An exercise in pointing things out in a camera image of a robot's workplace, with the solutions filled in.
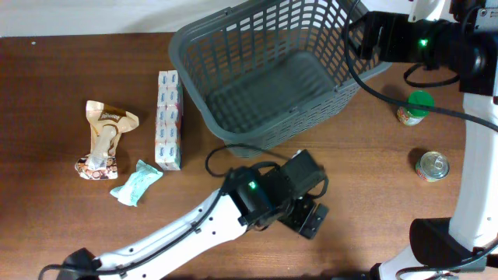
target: crumpled food package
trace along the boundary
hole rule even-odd
[[[139,126],[139,118],[125,110],[89,100],[86,119],[90,123],[90,154],[75,164],[80,177],[87,180],[117,178],[116,147],[121,134]]]

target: white wall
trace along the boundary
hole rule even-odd
[[[0,0],[0,36],[176,31],[245,0]],[[409,13],[409,0],[363,0],[369,10]]]

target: small bottle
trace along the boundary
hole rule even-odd
[[[417,90],[408,98],[408,103],[415,105],[434,106],[434,98],[426,91]],[[429,111],[420,109],[407,109],[399,107],[396,115],[400,122],[405,125],[412,126],[418,124],[429,114]]]

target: green led light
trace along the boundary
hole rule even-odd
[[[422,47],[427,47],[427,44],[428,44],[428,43],[429,43],[429,40],[427,40],[427,39],[421,39],[421,40],[419,41],[419,44],[420,44],[420,46],[422,46]]]

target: green bottle cap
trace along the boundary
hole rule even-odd
[[[410,95],[410,97],[408,98],[408,103],[434,106],[434,98],[427,91],[417,90]],[[425,117],[429,114],[429,111],[420,109],[408,109],[408,112],[410,112],[413,117]]]

